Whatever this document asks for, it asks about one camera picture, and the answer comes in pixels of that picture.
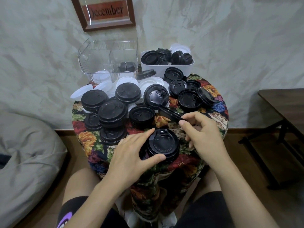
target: red banner on poster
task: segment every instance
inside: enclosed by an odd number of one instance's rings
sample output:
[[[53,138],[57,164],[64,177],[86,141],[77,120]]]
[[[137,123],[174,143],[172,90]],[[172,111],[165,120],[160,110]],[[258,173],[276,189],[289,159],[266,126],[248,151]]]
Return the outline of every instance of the red banner on poster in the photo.
[[[102,20],[109,18],[128,17],[128,8],[126,0],[112,1],[91,5],[83,5],[83,12],[87,21]]]

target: floral tablecloth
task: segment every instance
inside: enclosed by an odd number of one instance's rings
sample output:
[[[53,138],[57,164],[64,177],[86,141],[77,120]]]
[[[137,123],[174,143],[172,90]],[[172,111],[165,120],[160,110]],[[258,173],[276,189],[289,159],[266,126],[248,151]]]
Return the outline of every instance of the floral tablecloth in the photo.
[[[188,79],[198,80],[201,86],[215,97],[216,103],[212,108],[200,108],[199,112],[217,122],[224,138],[229,116],[222,96],[213,85],[202,77],[191,73]],[[170,109],[180,114],[184,113],[178,106],[177,99],[170,97],[169,102]],[[85,117],[86,113],[83,111],[81,102],[75,102],[72,110],[74,131],[88,157],[91,168],[103,178],[107,173],[116,146],[103,145],[99,131],[87,131],[84,123]],[[180,152],[175,161],[166,165],[158,164],[147,170],[139,181],[130,187],[134,211],[141,219],[150,222],[157,219],[159,212],[166,216],[176,209],[205,164],[197,155],[195,149],[190,150],[188,148],[188,142],[184,139],[185,133],[177,123],[170,122],[169,119],[159,114],[156,114],[154,123],[156,128],[169,128],[178,136]],[[133,128],[129,121],[127,121],[126,127],[128,134],[144,132]],[[162,192],[166,192],[162,203],[160,187],[165,189]]]

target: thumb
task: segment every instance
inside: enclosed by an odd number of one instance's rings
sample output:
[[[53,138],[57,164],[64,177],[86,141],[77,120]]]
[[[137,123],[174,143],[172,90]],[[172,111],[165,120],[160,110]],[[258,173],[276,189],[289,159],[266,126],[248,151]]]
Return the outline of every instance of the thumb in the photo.
[[[191,138],[191,140],[194,141],[198,131],[187,121],[180,120],[178,123],[186,132],[186,134]]]
[[[166,156],[164,154],[156,154],[152,157],[149,157],[146,160],[141,161],[142,170],[146,171],[147,169],[152,168],[156,164],[160,163],[161,161],[165,160]]]

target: person's left hand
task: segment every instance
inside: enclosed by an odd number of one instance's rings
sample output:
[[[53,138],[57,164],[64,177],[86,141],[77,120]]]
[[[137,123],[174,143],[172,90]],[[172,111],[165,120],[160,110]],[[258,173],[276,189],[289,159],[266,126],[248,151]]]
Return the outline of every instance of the person's left hand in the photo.
[[[153,134],[154,130],[129,135],[122,139],[114,150],[105,178],[115,181],[121,187],[121,190],[125,190],[135,183],[147,169],[165,160],[166,156],[163,154],[156,154],[143,161],[139,157],[140,148]]]

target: brown floor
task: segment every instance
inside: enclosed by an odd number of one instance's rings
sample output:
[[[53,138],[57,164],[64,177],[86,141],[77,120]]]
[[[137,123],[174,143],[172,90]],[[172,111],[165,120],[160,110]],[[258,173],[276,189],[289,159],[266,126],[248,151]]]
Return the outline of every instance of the brown floor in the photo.
[[[286,189],[277,191],[268,190],[266,188],[267,180],[256,162],[245,146],[238,144],[244,135],[228,134],[226,136],[225,144],[231,158],[280,227],[304,227],[304,217],[302,216],[304,212],[302,205],[304,204],[301,203],[304,201],[304,183],[293,184]],[[302,178],[304,169],[299,166],[283,145],[275,143],[275,138],[276,135],[266,134],[255,139],[253,145],[261,155],[263,154],[264,161],[280,182]],[[41,203],[15,228],[53,228],[61,207],[67,180],[77,170],[89,167],[77,138],[67,136],[62,137],[62,140],[70,154],[63,170]],[[298,145],[304,151],[303,145],[293,135],[288,134],[287,140],[292,145]],[[185,201],[177,208],[177,217],[180,217]]]

